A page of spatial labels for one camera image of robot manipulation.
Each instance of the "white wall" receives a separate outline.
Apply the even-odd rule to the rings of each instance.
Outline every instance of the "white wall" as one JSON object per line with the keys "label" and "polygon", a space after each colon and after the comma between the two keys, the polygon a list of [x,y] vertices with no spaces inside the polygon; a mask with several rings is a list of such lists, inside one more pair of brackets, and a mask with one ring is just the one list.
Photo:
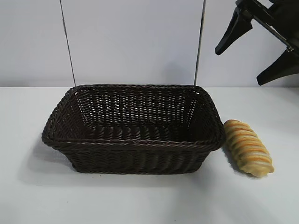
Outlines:
{"label": "white wall", "polygon": [[[260,0],[266,6],[268,0]],[[258,86],[256,77],[271,65],[285,46],[257,22],[253,29],[233,43],[222,55],[215,47],[223,37],[235,9],[235,0],[207,0],[199,59],[199,86]],[[265,86],[299,86],[299,75]]]}
{"label": "white wall", "polygon": [[[202,1],[62,0],[77,84],[192,84]],[[217,56],[234,8],[207,0],[197,85],[257,86],[285,49],[254,22]],[[0,86],[72,85],[59,0],[0,0]],[[299,76],[265,86],[299,86]]]}
{"label": "white wall", "polygon": [[72,86],[58,0],[0,0],[0,86]]}
{"label": "white wall", "polygon": [[193,84],[202,0],[63,0],[77,84]]}

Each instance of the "rectangular basket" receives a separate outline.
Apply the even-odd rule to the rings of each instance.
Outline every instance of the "rectangular basket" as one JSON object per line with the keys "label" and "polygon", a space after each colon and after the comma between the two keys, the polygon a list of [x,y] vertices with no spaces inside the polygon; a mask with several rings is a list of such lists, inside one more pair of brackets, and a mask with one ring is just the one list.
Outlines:
{"label": "rectangular basket", "polygon": [[182,174],[225,141],[206,91],[186,85],[82,85],[51,114],[43,142],[78,172]]}

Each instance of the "golden crust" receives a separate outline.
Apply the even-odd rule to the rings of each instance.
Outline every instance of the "golden crust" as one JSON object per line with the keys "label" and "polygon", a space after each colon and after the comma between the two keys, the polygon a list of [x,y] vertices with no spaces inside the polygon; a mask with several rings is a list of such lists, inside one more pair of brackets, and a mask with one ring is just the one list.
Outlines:
{"label": "golden crust", "polygon": [[249,125],[228,120],[224,130],[228,148],[241,170],[258,177],[274,172],[269,152]]}

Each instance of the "basket rim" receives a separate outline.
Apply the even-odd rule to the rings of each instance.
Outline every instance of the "basket rim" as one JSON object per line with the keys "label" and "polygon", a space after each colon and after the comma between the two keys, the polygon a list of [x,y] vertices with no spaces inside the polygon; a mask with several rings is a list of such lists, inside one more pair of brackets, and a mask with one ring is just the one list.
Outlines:
{"label": "basket rim", "polygon": [[199,150],[203,150],[207,148],[208,146],[213,146],[212,149],[208,149],[207,151],[215,151],[219,147],[223,145],[225,142],[225,136],[222,136],[219,141],[196,141],[196,142],[187,142],[187,141],[182,141],[182,142],[175,142],[175,141],[158,141],[158,140],[103,140],[103,141],[96,141],[96,140],[90,140],[89,141],[82,141],[83,139],[79,140],[73,140],[71,139],[67,140],[61,140],[61,141],[56,141],[52,140],[48,137],[45,137],[42,135],[42,140],[43,142],[50,146],[50,147],[56,147],[60,145],[61,143],[64,144],[63,149],[59,149],[59,151],[72,151],[72,147],[74,145],[80,145],[80,146],[101,146],[101,147],[109,147],[109,146],[115,146],[115,147],[120,147],[119,149],[115,149],[116,151],[121,151],[123,148],[121,147],[149,147],[152,148],[153,150],[156,150],[157,147],[162,147],[164,149],[169,149],[169,150],[186,150],[188,148],[196,148]]}
{"label": "basket rim", "polygon": [[85,84],[85,85],[78,85],[71,87],[65,94],[65,96],[61,99],[61,101],[58,103],[58,105],[53,110],[52,114],[50,115],[49,119],[46,122],[46,126],[42,133],[42,140],[45,142],[48,146],[54,147],[57,144],[70,144],[70,145],[98,145],[98,146],[177,146],[181,149],[184,149],[186,147],[207,147],[210,145],[215,146],[221,146],[226,139],[224,130],[218,133],[218,135],[213,136],[213,138],[210,138],[208,140],[198,140],[198,141],[160,141],[160,140],[137,140],[137,139],[129,139],[129,140],[105,140],[105,139],[68,139],[68,138],[55,138],[49,136],[50,131],[50,119],[55,119],[54,111],[60,107],[61,110],[65,107],[67,101],[70,99],[70,97],[78,90],[84,89],[84,88],[93,88],[93,87],[117,87],[117,88],[137,88],[144,90],[146,89],[186,89],[186,90],[195,90],[199,92],[204,92],[208,96],[209,94],[200,86],[195,85],[180,85],[180,84]]}

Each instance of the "white table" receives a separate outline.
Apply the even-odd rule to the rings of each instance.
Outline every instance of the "white table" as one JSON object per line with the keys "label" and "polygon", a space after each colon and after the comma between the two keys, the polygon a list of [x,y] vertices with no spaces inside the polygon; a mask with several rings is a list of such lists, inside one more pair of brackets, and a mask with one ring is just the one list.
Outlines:
{"label": "white table", "polygon": [[220,149],[187,175],[75,172],[41,131],[68,88],[0,88],[1,224],[296,224],[299,89],[206,88],[223,121],[252,126],[275,172],[254,179]]}

